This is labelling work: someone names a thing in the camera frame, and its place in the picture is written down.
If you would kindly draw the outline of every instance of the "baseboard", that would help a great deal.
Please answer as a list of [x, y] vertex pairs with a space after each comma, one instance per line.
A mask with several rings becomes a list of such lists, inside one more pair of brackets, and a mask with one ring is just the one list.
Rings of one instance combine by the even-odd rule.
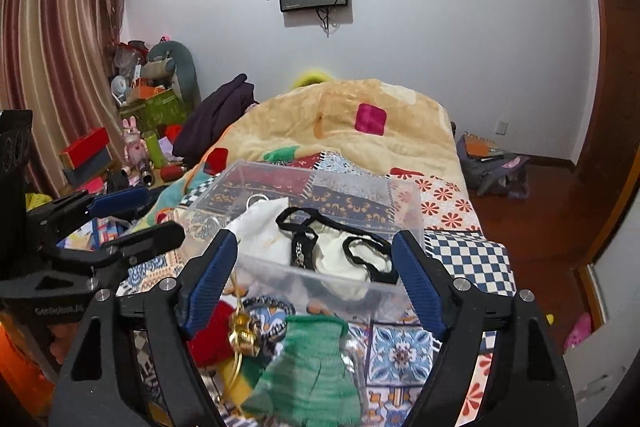
[[529, 157], [531, 165], [540, 165], [542, 167], [559, 167], [569, 169], [571, 172], [575, 170], [575, 163], [564, 158], [551, 158], [550, 156], [536, 156], [534, 154], [523, 154]]

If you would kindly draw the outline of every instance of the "checkered fabric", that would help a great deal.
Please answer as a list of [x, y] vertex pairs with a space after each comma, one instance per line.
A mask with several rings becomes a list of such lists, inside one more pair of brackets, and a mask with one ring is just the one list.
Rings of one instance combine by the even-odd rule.
[[465, 277], [483, 292], [515, 295], [515, 281], [506, 248], [479, 233], [427, 231], [424, 242], [431, 255], [453, 277]]
[[217, 178], [209, 178], [204, 183], [201, 183], [195, 188], [192, 188], [185, 197], [180, 200], [180, 206], [190, 206], [192, 205], [204, 192], [210, 187], [210, 185]]

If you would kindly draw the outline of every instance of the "black speaker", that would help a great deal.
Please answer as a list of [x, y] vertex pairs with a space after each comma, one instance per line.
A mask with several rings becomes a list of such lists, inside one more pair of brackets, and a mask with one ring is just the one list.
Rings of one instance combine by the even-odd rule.
[[[5, 261], [26, 251], [24, 168], [31, 151], [32, 122], [30, 110], [0, 111], [0, 262], [5, 267]], [[0, 273], [0, 279], [14, 275]]]

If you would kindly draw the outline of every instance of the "dark purple jacket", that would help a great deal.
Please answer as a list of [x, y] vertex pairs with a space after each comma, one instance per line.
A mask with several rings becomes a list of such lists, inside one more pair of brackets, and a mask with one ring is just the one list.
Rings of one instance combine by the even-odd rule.
[[188, 168], [196, 165], [227, 127], [255, 103], [254, 84], [244, 73], [211, 93], [191, 113], [174, 142], [174, 156], [183, 156]]

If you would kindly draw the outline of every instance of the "red box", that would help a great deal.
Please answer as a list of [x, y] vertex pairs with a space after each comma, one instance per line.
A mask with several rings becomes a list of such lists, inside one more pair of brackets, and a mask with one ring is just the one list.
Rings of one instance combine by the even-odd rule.
[[75, 170], [109, 143], [109, 135], [104, 127], [92, 129], [89, 134], [78, 138], [58, 157], [62, 166], [67, 170]]

